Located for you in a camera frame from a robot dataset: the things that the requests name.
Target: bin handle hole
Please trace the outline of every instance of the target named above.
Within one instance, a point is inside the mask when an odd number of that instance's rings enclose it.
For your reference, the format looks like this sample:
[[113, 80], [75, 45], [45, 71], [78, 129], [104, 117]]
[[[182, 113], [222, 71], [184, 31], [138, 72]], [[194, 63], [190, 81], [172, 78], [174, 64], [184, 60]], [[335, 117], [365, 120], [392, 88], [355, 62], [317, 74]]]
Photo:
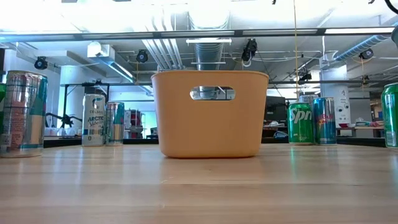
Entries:
[[190, 96], [193, 100], [229, 101], [235, 99], [235, 90], [229, 86], [196, 86]]

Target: computer monitor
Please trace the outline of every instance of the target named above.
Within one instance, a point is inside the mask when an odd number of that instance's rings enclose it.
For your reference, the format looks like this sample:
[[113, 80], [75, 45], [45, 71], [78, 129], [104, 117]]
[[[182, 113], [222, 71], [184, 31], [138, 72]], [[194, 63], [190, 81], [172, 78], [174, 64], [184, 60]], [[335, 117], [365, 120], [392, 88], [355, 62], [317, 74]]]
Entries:
[[264, 120], [285, 122], [286, 117], [285, 98], [279, 96], [267, 96]]

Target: aluminum can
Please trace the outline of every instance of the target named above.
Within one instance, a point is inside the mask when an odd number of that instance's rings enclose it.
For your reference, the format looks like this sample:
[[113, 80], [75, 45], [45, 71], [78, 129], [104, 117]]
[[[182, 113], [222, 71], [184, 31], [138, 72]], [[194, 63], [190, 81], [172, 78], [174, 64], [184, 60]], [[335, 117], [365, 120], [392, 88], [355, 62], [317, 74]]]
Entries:
[[313, 100], [318, 98], [318, 95], [315, 94], [311, 94], [311, 95], [302, 95], [300, 96], [300, 98], [298, 99], [299, 102], [301, 103], [309, 103], [311, 106], [311, 112], [312, 112], [312, 120], [313, 122], [313, 140], [315, 142], [316, 137], [316, 133], [315, 133], [315, 117], [314, 117], [314, 113], [313, 113]]
[[333, 97], [321, 97], [313, 101], [315, 117], [315, 142], [320, 145], [336, 144], [335, 101]]
[[6, 97], [6, 84], [0, 83], [0, 134], [2, 134], [2, 120], [4, 118], [4, 100]]
[[311, 107], [311, 110], [312, 110], [312, 108], [313, 108], [312, 103], [313, 103], [313, 100], [316, 99], [316, 98], [318, 98], [318, 95], [315, 95], [315, 94], [312, 94], [312, 95], [301, 95], [298, 98], [298, 100], [301, 103], [308, 103], [310, 105], [310, 107]]
[[108, 102], [106, 104], [106, 137], [107, 146], [122, 146], [124, 139], [124, 103]]
[[398, 83], [384, 86], [381, 94], [386, 146], [398, 148]]
[[313, 121], [311, 107], [308, 103], [292, 103], [288, 108], [289, 143], [313, 144]]
[[46, 76], [26, 71], [9, 71], [4, 99], [2, 157], [41, 155], [44, 143]]
[[105, 129], [105, 96], [85, 94], [83, 99], [83, 133], [81, 145], [102, 146]]

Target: pillar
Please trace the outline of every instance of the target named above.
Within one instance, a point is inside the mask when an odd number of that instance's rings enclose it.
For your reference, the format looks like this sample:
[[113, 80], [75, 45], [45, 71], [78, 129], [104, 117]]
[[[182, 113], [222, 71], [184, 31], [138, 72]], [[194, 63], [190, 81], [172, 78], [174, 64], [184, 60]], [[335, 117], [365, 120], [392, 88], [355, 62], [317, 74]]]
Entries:
[[[348, 80], [347, 66], [333, 67], [329, 69], [322, 69], [320, 73], [320, 80]], [[349, 105], [348, 85], [345, 83], [322, 83], [321, 97], [333, 97], [335, 99], [335, 118], [336, 127], [338, 124], [351, 123], [351, 107]], [[351, 131], [341, 133], [343, 135], [350, 135]]]
[[[84, 83], [87, 82], [87, 76], [85, 70], [82, 67], [77, 66], [63, 66], [61, 68], [61, 79], [60, 84], [71, 84], [71, 83]], [[82, 86], [68, 87], [67, 96], [67, 109], [66, 114], [69, 116], [75, 116], [77, 118], [83, 118], [83, 97], [85, 95], [85, 89]], [[65, 96], [65, 87], [60, 87], [60, 98], [58, 103], [58, 115], [63, 116], [63, 101]], [[82, 123], [76, 119], [73, 119], [73, 127], [81, 128]], [[61, 126], [61, 121], [58, 120], [57, 127]]]

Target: table surface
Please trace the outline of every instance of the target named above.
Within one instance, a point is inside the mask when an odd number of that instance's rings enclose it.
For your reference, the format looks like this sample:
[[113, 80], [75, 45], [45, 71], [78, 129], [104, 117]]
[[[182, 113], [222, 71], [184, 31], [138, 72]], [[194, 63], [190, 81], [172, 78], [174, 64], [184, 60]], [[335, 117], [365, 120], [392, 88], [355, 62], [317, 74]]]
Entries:
[[0, 223], [398, 223], [398, 153], [264, 144], [245, 159], [158, 146], [0, 159]]

